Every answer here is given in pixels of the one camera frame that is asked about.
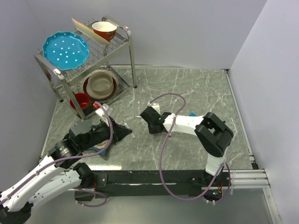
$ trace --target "polka dot plate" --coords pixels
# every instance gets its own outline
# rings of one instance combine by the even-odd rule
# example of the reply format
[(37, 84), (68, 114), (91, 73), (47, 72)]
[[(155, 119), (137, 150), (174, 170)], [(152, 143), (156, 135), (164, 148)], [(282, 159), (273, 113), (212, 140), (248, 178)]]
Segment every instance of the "polka dot plate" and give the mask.
[(43, 57), (60, 70), (76, 69), (88, 56), (88, 43), (73, 32), (57, 32), (43, 44)]

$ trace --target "red mug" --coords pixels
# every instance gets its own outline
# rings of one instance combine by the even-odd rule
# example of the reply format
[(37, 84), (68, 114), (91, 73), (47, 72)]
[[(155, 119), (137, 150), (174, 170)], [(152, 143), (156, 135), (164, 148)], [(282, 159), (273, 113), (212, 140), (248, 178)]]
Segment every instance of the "red mug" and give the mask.
[(113, 25), (110, 22), (95, 22), (93, 24), (93, 31), (106, 39), (107, 41), (111, 41), (116, 33), (117, 26)]
[[(90, 105), (90, 98), (86, 93), (83, 92), (76, 93), (75, 98), (77, 99), (82, 110), (86, 109)], [(74, 110), (76, 110), (75, 105), (71, 100), (70, 100), (70, 105)]]

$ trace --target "cable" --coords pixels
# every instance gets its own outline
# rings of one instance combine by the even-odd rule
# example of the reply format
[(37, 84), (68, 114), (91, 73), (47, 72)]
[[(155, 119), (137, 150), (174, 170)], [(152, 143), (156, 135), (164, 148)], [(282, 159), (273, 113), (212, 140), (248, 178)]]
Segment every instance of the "cable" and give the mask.
[(92, 193), (92, 194), (97, 194), (97, 195), (101, 195), (104, 197), (104, 202), (102, 202), (101, 204), (96, 204), (96, 205), (90, 205), (90, 204), (84, 204), (82, 202), (77, 201), (78, 204), (81, 204), (82, 206), (85, 207), (90, 207), (90, 208), (95, 208), (95, 207), (100, 207), (102, 205), (104, 205), (107, 202), (107, 196), (103, 193), (97, 192), (97, 191), (92, 191), (92, 190), (85, 190), (85, 189), (81, 189), (81, 188), (74, 188), (75, 190), (79, 190), (79, 191), (83, 191), (83, 192), (87, 192), (87, 193)]
[(215, 176), (212, 178), (212, 180), (211, 180), (211, 182), (209, 183), (208, 187), (207, 187), (207, 188), (206, 188), (200, 195), (198, 195), (198, 196), (196, 196), (196, 197), (192, 197), (192, 198), (179, 197), (179, 196), (175, 195), (174, 193), (172, 193), (172, 191), (169, 190), (169, 188), (167, 187), (167, 185), (166, 185), (166, 183), (165, 183), (165, 181), (164, 181), (164, 178), (163, 178), (163, 173), (162, 173), (162, 155), (163, 155), (163, 151), (164, 151), (164, 148), (165, 148), (165, 144), (166, 144), (166, 142), (167, 142), (167, 140), (168, 140), (168, 136), (171, 134), (171, 131), (172, 131), (172, 129), (173, 129), (175, 123), (176, 123), (177, 115), (178, 115), (178, 113), (179, 113), (179, 112), (186, 106), (186, 100), (185, 100), (185, 98), (184, 98), (182, 95), (180, 95), (180, 94), (178, 94), (178, 93), (173, 93), (173, 92), (171, 92), (171, 93), (165, 93), (165, 94), (162, 94), (161, 96), (158, 96), (158, 97), (154, 98), (153, 100), (151, 100), (149, 103), (151, 104), (151, 103), (154, 102), (155, 100), (157, 100), (157, 99), (159, 99), (159, 98), (161, 98), (161, 97), (163, 97), (163, 96), (166, 96), (166, 95), (174, 95), (174, 96), (178, 96), (178, 97), (180, 97), (180, 98), (183, 100), (184, 103), (183, 103), (183, 105), (178, 109), (178, 111), (175, 112), (175, 116), (174, 116), (174, 118), (173, 118), (172, 125), (171, 125), (171, 127), (170, 127), (170, 129), (169, 129), (169, 131), (168, 131), (168, 133), (167, 133), (167, 135), (166, 135), (164, 141), (163, 141), (162, 148), (161, 148), (161, 152), (160, 152), (160, 158), (159, 158), (159, 174), (160, 174), (160, 179), (161, 179), (161, 182), (162, 182), (164, 188), (166, 189), (166, 191), (167, 191), (171, 196), (173, 196), (174, 198), (176, 198), (176, 199), (178, 199), (178, 200), (181, 200), (181, 201), (194, 201), (194, 200), (197, 200), (197, 199), (199, 199), (200, 197), (202, 197), (202, 196), (203, 196), (203, 195), (210, 189), (210, 187), (212, 186), (213, 182), (215, 181), (215, 179), (216, 179), (218, 173), (221, 171), (221, 169), (223, 168), (223, 166), (226, 165), (226, 167), (228, 168), (228, 178), (229, 178), (229, 180), (228, 180), (228, 189), (227, 189), (227, 191), (225, 192), (225, 194), (223, 195), (223, 197), (221, 198), (221, 199), (223, 199), (224, 196), (227, 195), (228, 190), (229, 190), (230, 185), (231, 185), (230, 169), (229, 169), (228, 164), (227, 164), (226, 162), (222, 163), (222, 164), (219, 166), (219, 168), (218, 168), (218, 170), (217, 170)]
[[(87, 158), (87, 157), (92, 157), (92, 156), (95, 156), (95, 155), (99, 155), (100, 153), (104, 152), (109, 147), (109, 145), (112, 143), (112, 140), (113, 140), (112, 121), (111, 121), (111, 119), (109, 117), (109, 114), (105, 110), (105, 108), (99, 102), (97, 102), (97, 101), (95, 102), (95, 104), (97, 104), (103, 110), (104, 114), (107, 117), (109, 128), (110, 128), (110, 138), (109, 138), (108, 143), (105, 145), (105, 147), (102, 148), (102, 150), (100, 150), (100, 151), (98, 151), (96, 153), (93, 153), (93, 154), (89, 154), (89, 155), (76, 155), (76, 156), (70, 156), (70, 157), (65, 157), (65, 158), (60, 158), (60, 159), (54, 160), (54, 161), (48, 163), (47, 165), (43, 166), (39, 170), (37, 170), (36, 173), (39, 174), (44, 169), (46, 169), (47, 167), (49, 167), (49, 166), (51, 166), (51, 165), (53, 165), (55, 163), (61, 162), (61, 161), (71, 160), (71, 159), (82, 159), (82, 158)], [(7, 197), (0, 202), (0, 205), (2, 205), (4, 202), (6, 202), (7, 200), (9, 200), (12, 195), (14, 195), (16, 192), (18, 192), (18, 190), (20, 190), (24, 185), (26, 185), (29, 181), (31, 181), (35, 176), (36, 175), (33, 174), (30, 177), (28, 177), (23, 183), (21, 183), (18, 187), (16, 187), (10, 194), (8, 194)]]

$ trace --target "marble countertop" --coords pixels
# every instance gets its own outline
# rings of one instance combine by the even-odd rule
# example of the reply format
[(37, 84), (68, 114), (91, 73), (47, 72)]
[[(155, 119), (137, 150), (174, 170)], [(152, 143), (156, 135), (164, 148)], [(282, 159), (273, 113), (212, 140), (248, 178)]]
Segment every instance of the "marble countertop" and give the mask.
[[(131, 83), (130, 70), (115, 69), (128, 83)], [(117, 123), (125, 121), (133, 130), (117, 145), (110, 148), (106, 157), (94, 156), (81, 159), (92, 170), (157, 170), (161, 144), (165, 133), (150, 135), (146, 122), (136, 118), (147, 103), (167, 92), (182, 94), (187, 101), (180, 115), (205, 115), (214, 112), (225, 120), (235, 136), (227, 150), (226, 158), (231, 169), (252, 169), (248, 149), (242, 133), (237, 110), (227, 83), (224, 70), (199, 70), (178, 68), (136, 68), (138, 88), (112, 103), (111, 116)], [(175, 96), (165, 96), (157, 100), (161, 113), (175, 112), (182, 101)], [(42, 156), (63, 138), (78, 117), (69, 106), (68, 100), (58, 103)], [(97, 115), (90, 118), (99, 122)], [(169, 138), (163, 156), (163, 169), (204, 169), (207, 153), (196, 136), (173, 133)]]

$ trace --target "metal dish rack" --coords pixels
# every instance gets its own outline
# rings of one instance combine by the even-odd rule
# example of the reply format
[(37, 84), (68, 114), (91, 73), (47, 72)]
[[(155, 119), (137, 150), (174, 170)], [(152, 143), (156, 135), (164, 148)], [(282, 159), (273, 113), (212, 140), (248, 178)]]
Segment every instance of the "metal dish rack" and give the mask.
[[(90, 55), (86, 63), (79, 66), (77, 69), (61, 71), (55, 66), (53, 66), (47, 59), (43, 57), (43, 51), (39, 51), (38, 54), (35, 55), (35, 59), (37, 60), (39, 66), (41, 67), (44, 74), (48, 78), (50, 82), (50, 86), (54, 91), (55, 95), (57, 96), (57, 98), (59, 99), (59, 101), (63, 102), (64, 99), (62, 95), (66, 93), (69, 96), (70, 100), (74, 103), (77, 112), (82, 119), (88, 119), (92, 116), (92, 114), (89, 114), (88, 116), (84, 115), (82, 109), (79, 106), (78, 101), (74, 96), (73, 90), (76, 89), (78, 83), (83, 78), (88, 76), (91, 72), (93, 72), (94, 70), (100, 68), (105, 64), (107, 69), (112, 70), (116, 75), (118, 75), (122, 83), (120, 85), (121, 89), (119, 90), (119, 94), (117, 95), (117, 97), (119, 97), (125, 91), (126, 88), (130, 87), (130, 85), (119, 74), (117, 74), (116, 71), (113, 70), (113, 68), (109, 64), (109, 60), (111, 60), (112, 58), (120, 54), (126, 48), (129, 48), (133, 87), (134, 88), (137, 87), (131, 31), (127, 26), (121, 25), (121, 23), (112, 19), (109, 16), (102, 17), (102, 21), (109, 21), (110, 23), (116, 25), (118, 28), (123, 29), (126, 32), (128, 37), (127, 38), (123, 37), (120, 33), (118, 33), (118, 30), (116, 30), (116, 34), (114, 38), (110, 41), (112, 44), (102, 45), (99, 42), (89, 38), (88, 36), (85, 36), (83, 33), (77, 30), (75, 33), (78, 35), (82, 35), (82, 37), (88, 43), (89, 52), (90, 52)], [(92, 29), (92, 25), (95, 22), (98, 21), (93, 21), (89, 23), (87, 26)], [(61, 81), (61, 84), (59, 86), (55, 85), (53, 77), (49, 71), (54, 73), (54, 75), (59, 78), (59, 80)]]

